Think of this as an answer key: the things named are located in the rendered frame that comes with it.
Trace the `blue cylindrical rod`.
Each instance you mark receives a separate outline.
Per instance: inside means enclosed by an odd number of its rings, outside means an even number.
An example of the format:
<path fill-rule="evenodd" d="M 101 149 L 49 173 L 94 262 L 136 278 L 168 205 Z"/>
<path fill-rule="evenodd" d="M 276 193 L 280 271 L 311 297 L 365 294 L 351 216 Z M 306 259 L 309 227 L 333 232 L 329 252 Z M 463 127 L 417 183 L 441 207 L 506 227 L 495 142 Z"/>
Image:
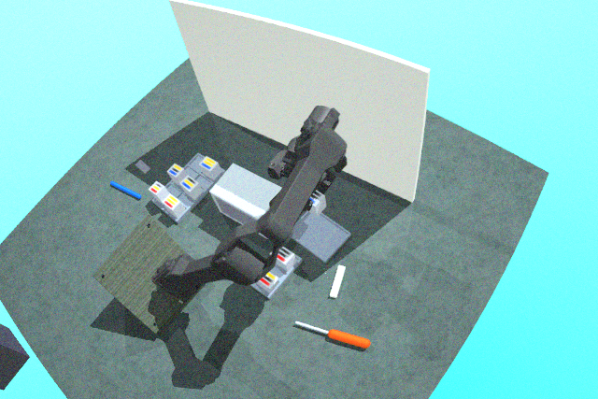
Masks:
<path fill-rule="evenodd" d="M 132 196 L 134 196 L 134 197 L 137 197 L 138 199 L 140 199 L 140 198 L 141 198 L 141 194 L 138 194 L 138 193 L 136 193 L 136 192 L 132 192 L 132 191 L 130 191 L 130 190 L 128 190 L 128 189 L 126 189 L 126 188 L 122 187 L 121 185 L 119 185 L 118 183 L 116 183 L 116 182 L 114 182 L 114 181 L 111 181 L 111 182 L 110 182 L 110 184 L 111 184 L 112 186 L 114 186 L 115 188 L 118 188 L 119 190 L 123 190 L 123 191 L 125 191 L 125 192 L 128 192 L 129 194 L 131 194 L 131 195 L 132 195 Z"/>

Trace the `orange-handled screwdriver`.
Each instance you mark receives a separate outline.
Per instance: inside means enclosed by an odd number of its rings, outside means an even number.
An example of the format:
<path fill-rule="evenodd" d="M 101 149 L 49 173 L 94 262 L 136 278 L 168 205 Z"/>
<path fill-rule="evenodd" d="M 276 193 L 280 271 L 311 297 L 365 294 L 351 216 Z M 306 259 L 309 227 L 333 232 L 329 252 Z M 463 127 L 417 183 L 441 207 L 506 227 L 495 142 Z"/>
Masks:
<path fill-rule="evenodd" d="M 363 337 L 360 338 L 357 335 L 351 335 L 348 333 L 345 334 L 345 333 L 342 333 L 341 331 L 336 331 L 336 330 L 331 330 L 330 332 L 328 332 L 328 331 L 322 330 L 320 328 L 310 326 L 308 324 L 303 324 L 302 322 L 299 322 L 299 321 L 296 321 L 295 323 L 301 324 L 309 329 L 315 329 L 315 330 L 318 330 L 319 332 L 326 333 L 332 339 L 336 339 L 341 342 L 346 342 L 346 343 L 352 344 L 356 347 L 359 346 L 359 347 L 362 347 L 363 349 L 368 348 L 371 344 L 369 340 L 367 340 Z"/>

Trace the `large white panel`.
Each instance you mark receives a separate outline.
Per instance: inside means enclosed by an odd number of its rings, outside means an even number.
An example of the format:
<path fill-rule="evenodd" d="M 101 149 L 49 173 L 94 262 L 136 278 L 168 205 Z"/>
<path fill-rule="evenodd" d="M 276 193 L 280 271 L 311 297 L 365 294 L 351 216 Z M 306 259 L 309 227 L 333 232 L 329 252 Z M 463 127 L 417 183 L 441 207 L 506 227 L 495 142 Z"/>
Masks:
<path fill-rule="evenodd" d="M 343 171 L 414 201 L 430 68 L 282 21 L 168 1 L 209 112 L 288 146 L 316 106 L 334 107 Z"/>

